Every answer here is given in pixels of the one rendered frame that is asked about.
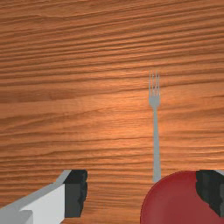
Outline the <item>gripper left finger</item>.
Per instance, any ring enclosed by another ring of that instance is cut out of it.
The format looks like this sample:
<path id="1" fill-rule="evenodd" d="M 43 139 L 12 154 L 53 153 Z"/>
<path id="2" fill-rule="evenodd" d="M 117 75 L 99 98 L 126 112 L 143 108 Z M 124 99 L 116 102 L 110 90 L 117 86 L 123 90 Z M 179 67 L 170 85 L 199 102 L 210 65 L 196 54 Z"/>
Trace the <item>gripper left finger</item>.
<path id="1" fill-rule="evenodd" d="M 0 209 L 0 224 L 62 224 L 81 216 L 88 194 L 86 170 L 64 170 L 55 182 Z"/>

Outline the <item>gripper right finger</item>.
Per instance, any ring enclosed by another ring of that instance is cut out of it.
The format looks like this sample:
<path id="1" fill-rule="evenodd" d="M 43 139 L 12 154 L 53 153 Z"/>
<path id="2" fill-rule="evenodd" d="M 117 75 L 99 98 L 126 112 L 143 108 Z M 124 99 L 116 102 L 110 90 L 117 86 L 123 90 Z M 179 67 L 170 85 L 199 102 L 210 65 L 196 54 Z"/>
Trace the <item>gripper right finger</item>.
<path id="1" fill-rule="evenodd" d="M 196 171 L 195 186 L 200 198 L 224 218 L 224 170 Z"/>

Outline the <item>red plate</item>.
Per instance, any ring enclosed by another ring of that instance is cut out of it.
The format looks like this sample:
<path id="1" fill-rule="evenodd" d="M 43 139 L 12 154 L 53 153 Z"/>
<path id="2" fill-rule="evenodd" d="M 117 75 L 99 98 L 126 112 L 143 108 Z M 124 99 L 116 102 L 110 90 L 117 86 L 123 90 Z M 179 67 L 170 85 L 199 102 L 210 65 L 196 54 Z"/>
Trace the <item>red plate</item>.
<path id="1" fill-rule="evenodd" d="M 224 224 L 195 185 L 196 171 L 179 171 L 159 180 L 145 196 L 140 224 Z"/>

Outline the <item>grey fork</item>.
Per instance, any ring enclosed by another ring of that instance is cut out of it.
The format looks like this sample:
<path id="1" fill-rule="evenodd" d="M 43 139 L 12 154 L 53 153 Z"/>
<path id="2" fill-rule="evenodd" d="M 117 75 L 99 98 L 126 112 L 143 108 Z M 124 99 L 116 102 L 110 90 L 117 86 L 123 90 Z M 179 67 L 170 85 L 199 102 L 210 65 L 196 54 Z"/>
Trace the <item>grey fork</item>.
<path id="1" fill-rule="evenodd" d="M 153 111 L 153 182 L 161 179 L 161 164 L 158 134 L 158 106 L 160 105 L 159 75 L 150 72 L 149 78 L 149 105 Z"/>

